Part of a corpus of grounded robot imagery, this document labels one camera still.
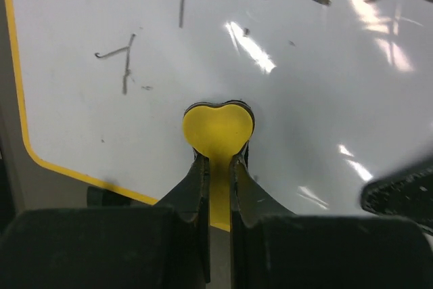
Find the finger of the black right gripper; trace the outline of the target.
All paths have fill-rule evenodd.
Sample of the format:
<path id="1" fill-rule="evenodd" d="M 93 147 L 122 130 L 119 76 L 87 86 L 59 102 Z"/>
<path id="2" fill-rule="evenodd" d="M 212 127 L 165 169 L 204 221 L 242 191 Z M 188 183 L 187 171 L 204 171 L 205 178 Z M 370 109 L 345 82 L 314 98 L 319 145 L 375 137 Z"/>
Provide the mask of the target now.
<path id="1" fill-rule="evenodd" d="M 366 184 L 360 195 L 364 211 L 402 217 L 432 234 L 432 156 Z"/>

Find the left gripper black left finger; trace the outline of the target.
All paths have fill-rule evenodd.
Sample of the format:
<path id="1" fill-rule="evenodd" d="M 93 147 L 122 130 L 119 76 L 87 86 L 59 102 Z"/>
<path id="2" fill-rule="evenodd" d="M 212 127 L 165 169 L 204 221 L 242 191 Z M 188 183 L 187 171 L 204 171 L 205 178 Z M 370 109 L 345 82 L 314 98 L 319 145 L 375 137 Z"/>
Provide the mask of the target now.
<path id="1" fill-rule="evenodd" d="M 152 206 L 30 210 L 1 238 L 2 288 L 204 288 L 210 162 Z"/>

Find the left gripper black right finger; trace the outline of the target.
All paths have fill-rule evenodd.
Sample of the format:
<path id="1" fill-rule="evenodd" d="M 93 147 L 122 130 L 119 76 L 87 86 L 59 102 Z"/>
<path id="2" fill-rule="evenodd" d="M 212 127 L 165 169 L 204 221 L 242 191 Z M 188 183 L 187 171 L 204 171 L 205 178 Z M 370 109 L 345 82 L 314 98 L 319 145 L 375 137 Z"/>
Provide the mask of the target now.
<path id="1" fill-rule="evenodd" d="M 229 165 L 234 288 L 431 288 L 432 249 L 411 221 L 292 213 Z"/>

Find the yellow framed whiteboard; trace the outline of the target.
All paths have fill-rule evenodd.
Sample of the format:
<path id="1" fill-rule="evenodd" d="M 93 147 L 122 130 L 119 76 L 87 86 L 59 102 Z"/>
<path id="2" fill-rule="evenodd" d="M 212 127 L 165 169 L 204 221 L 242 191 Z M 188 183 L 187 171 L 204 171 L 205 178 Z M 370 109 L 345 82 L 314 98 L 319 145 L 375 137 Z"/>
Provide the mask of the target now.
<path id="1" fill-rule="evenodd" d="M 198 102 L 247 103 L 253 179 L 290 210 L 365 215 L 432 156 L 432 0 L 5 0 L 40 167 L 146 203 L 186 174 Z"/>

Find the yellow heart eraser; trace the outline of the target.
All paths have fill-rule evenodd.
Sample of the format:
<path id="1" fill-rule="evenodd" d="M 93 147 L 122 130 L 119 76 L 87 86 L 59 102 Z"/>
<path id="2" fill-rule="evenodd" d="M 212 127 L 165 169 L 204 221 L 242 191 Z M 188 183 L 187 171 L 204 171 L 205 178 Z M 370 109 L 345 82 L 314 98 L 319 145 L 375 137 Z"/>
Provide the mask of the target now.
<path id="1" fill-rule="evenodd" d="M 182 121 L 183 135 L 193 150 L 210 163 L 210 225 L 224 231 L 230 226 L 229 166 L 246 148 L 255 128 L 251 107 L 242 101 L 198 102 Z"/>

